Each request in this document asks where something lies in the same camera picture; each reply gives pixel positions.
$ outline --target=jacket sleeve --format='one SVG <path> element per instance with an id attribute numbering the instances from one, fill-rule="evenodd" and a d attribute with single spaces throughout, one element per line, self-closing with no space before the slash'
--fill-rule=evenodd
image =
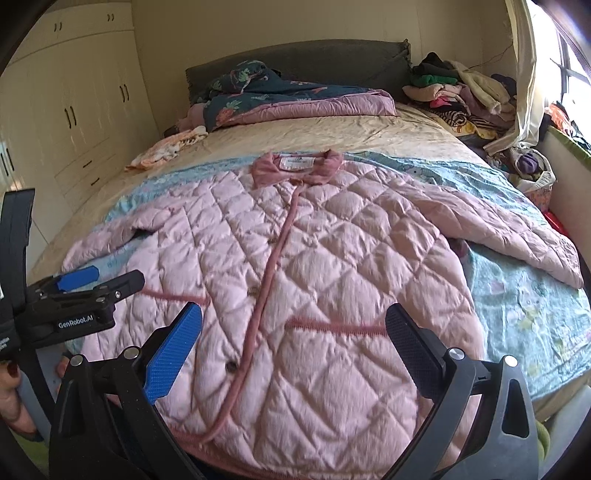
<path id="1" fill-rule="evenodd" d="M 158 231 L 180 209 L 182 205 L 179 201 L 171 202 L 168 199 L 165 205 L 156 200 L 140 206 L 124 217 L 103 223 L 90 235 L 72 245 L 62 263 L 61 270 L 63 272 L 75 270 L 90 260 L 113 253 L 129 242 L 137 230 Z"/>
<path id="2" fill-rule="evenodd" d="M 550 226 L 510 212 L 487 200 L 450 187 L 431 185 L 404 175 L 395 189 L 448 238 L 482 244 L 523 260 L 557 280 L 583 287 L 579 255 L 573 243 Z"/>

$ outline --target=screw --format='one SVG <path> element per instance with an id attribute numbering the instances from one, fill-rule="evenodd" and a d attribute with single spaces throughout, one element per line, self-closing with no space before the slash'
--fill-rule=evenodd
<path id="1" fill-rule="evenodd" d="M 461 350 L 460 348 L 450 348 L 448 353 L 449 356 L 452 357 L 454 360 L 463 360 L 463 358 L 466 356 L 463 350 Z"/>
<path id="2" fill-rule="evenodd" d="M 134 358 L 137 358 L 138 355 L 139 355 L 139 348 L 137 348 L 136 346 L 127 347 L 123 352 L 123 356 L 127 360 L 133 360 Z"/>
<path id="3" fill-rule="evenodd" d="M 73 367 L 78 367 L 78 365 L 80 365 L 83 360 L 84 360 L 84 357 L 82 355 L 74 355 L 70 359 L 70 365 Z"/>
<path id="4" fill-rule="evenodd" d="M 517 362 L 517 359 L 514 356 L 507 355 L 505 357 L 505 363 L 507 365 L 509 365 L 510 367 L 516 367 L 518 362 Z"/>

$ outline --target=pile of clothes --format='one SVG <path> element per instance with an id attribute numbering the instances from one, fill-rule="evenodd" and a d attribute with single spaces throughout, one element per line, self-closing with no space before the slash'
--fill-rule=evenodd
<path id="1" fill-rule="evenodd" d="M 546 109 L 540 126 L 540 140 L 544 139 L 545 131 L 549 126 L 557 128 L 583 150 L 591 154 L 591 144 L 583 136 L 577 124 L 569 118 L 562 103 L 554 102 Z"/>
<path id="2" fill-rule="evenodd" d="M 413 67 L 411 85 L 403 90 L 414 106 L 468 146 L 482 147 L 515 123 L 514 79 L 488 77 L 434 52 Z"/>

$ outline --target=teal floral blanket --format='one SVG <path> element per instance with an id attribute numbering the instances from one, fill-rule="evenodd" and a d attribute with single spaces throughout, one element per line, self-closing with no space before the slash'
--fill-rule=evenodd
<path id="1" fill-rule="evenodd" d="M 191 99 L 191 104 L 206 104 L 203 117 L 205 128 L 211 132 L 232 118 L 263 105 L 321 100 L 368 91 L 361 87 L 283 80 L 263 62 L 249 60 L 212 80 L 197 98 Z"/>
<path id="2" fill-rule="evenodd" d="M 345 158 L 453 187 L 549 227 L 540 211 L 498 170 L 461 161 L 429 162 L 375 152 L 345 154 Z M 175 185 L 250 165 L 254 159 L 231 158 L 146 180 L 121 197 L 106 220 L 167 194 Z M 94 260 L 91 264 L 100 271 L 99 281 L 116 276 L 144 238 L 139 236 L 114 254 Z M 591 368 L 591 311 L 583 290 L 481 245 L 450 240 L 450 246 L 460 258 L 484 330 L 486 360 L 496 362 L 508 353 L 518 358 L 533 399 L 558 390 Z"/>

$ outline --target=light blue blanket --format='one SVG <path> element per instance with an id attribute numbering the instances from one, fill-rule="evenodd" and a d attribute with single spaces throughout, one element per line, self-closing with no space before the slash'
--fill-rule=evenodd
<path id="1" fill-rule="evenodd" d="M 346 154 L 346 158 L 454 187 L 547 225 L 540 211 L 498 170 L 460 161 L 433 163 L 374 152 Z M 166 194 L 174 185 L 239 168 L 254 159 L 233 158 L 146 180 L 122 197 L 106 219 L 125 215 Z M 114 254 L 91 262 L 98 267 L 100 280 L 117 275 L 141 241 L 142 237 L 135 238 Z M 591 368 L 591 312 L 582 290 L 481 245 L 470 244 L 460 259 L 484 329 L 486 359 L 496 362 L 508 353 L 517 357 L 533 399 L 559 389 Z"/>

